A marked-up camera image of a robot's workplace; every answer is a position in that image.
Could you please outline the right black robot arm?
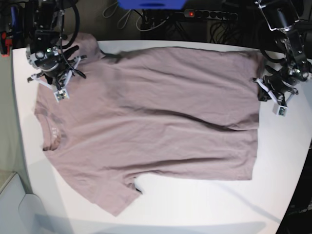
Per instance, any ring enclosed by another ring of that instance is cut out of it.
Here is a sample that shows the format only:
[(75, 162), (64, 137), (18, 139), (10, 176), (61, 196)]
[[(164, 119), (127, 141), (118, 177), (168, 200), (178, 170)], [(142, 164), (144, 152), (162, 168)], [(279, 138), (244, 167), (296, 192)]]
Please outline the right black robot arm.
[[(86, 77), (77, 67), (87, 56), (74, 56), (79, 50), (74, 42), (80, 27), (76, 3), (75, 0), (36, 0), (29, 23), (30, 42), (26, 46), (26, 58), (39, 73), (28, 78), (28, 82), (37, 81), (62, 98), (67, 96), (66, 86), (72, 76)], [(75, 28), (70, 39), (63, 32), (66, 4), (75, 15)]]

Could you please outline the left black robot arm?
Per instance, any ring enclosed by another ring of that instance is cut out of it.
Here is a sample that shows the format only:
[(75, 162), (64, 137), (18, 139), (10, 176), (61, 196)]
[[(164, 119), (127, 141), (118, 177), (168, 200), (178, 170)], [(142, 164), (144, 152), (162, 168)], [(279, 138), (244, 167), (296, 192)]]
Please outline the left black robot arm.
[(260, 87), (259, 101), (272, 100), (279, 109), (287, 109), (291, 97), (298, 94), (295, 86), (312, 78), (312, 64), (304, 52), (303, 34), (312, 30), (312, 24), (299, 19), (290, 0), (256, 0), (256, 6), (264, 17), (270, 31), (282, 34), (275, 43), (280, 46), (284, 57), (271, 58), (261, 48), (261, 54), (271, 63), (281, 65), (280, 70), (266, 65), (270, 74), (253, 81)]

